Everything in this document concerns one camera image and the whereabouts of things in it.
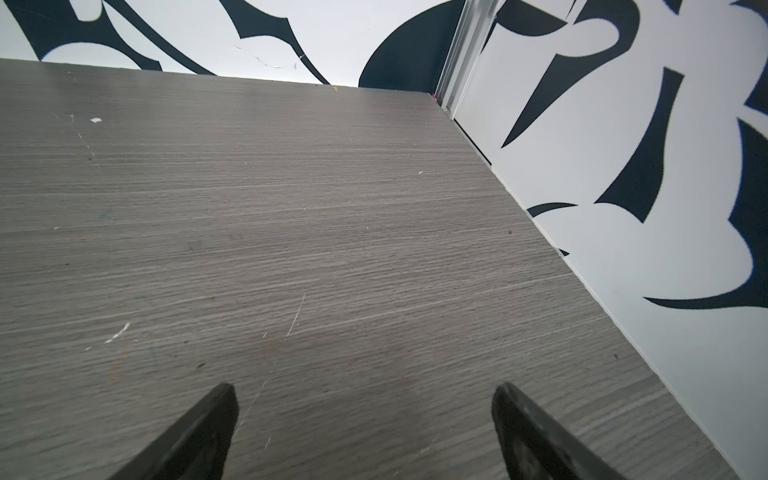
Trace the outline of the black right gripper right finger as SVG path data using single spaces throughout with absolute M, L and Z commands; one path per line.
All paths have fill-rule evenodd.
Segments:
M 511 479 L 623 477 L 510 382 L 495 389 L 491 414 Z

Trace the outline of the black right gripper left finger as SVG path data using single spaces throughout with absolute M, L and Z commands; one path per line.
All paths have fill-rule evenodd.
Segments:
M 218 480 L 238 415 L 235 387 L 221 383 L 111 478 Z

